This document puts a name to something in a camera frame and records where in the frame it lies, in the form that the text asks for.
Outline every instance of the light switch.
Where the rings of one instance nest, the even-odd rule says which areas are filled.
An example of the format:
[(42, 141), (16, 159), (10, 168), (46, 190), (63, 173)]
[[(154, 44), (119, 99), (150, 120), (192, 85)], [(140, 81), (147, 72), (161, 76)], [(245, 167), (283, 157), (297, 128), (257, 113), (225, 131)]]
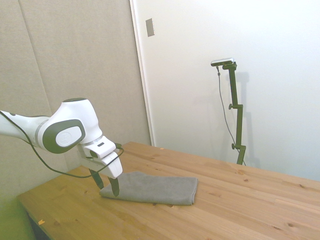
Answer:
[(146, 32), (148, 33), (148, 37), (155, 35), (154, 22), (152, 18), (145, 21)]

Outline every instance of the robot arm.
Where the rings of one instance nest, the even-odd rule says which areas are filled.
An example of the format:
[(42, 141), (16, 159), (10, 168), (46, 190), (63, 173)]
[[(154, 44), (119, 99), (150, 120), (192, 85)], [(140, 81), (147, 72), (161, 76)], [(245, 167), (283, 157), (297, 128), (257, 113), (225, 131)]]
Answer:
[[(35, 147), (62, 154), (77, 146), (81, 164), (88, 167), (91, 174), (108, 165), (101, 173), (109, 177), (112, 190), (118, 191), (119, 194), (117, 177), (122, 173), (122, 166), (117, 153), (114, 152), (116, 145), (103, 136), (89, 100), (65, 100), (51, 117), (26, 117), (4, 111), (2, 113), (25, 131)], [(22, 131), (6, 117), (0, 115), (0, 135), (20, 138), (29, 143)], [(93, 178), (97, 185), (103, 188), (98, 173)]]

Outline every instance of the wood grain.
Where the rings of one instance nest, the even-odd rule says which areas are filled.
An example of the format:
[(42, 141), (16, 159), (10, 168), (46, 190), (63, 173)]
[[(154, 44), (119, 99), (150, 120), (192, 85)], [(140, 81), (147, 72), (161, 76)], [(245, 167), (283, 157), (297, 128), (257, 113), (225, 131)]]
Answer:
[(198, 178), (194, 205), (107, 199), (93, 179), (64, 175), (18, 198), (57, 240), (320, 240), (318, 181), (135, 142), (123, 147), (125, 173)]

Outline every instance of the white wall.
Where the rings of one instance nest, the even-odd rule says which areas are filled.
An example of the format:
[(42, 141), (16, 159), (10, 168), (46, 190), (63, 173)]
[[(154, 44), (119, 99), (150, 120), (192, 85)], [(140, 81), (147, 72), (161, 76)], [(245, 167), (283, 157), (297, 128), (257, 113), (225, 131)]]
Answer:
[[(320, 1), (132, 0), (154, 144), (237, 161), (210, 62), (237, 62), (248, 166), (320, 180)], [(153, 18), (155, 35), (147, 37)], [(225, 106), (231, 102), (222, 70)], [(226, 109), (236, 134), (236, 110)]]

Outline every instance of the folded towel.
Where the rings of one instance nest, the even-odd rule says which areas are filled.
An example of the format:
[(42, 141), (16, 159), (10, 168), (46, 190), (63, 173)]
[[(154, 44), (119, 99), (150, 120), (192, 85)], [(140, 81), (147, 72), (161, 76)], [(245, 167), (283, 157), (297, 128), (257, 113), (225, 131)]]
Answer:
[(118, 177), (118, 196), (114, 196), (111, 185), (100, 190), (100, 195), (140, 203), (192, 205), (198, 185), (196, 177), (151, 176), (134, 171)]

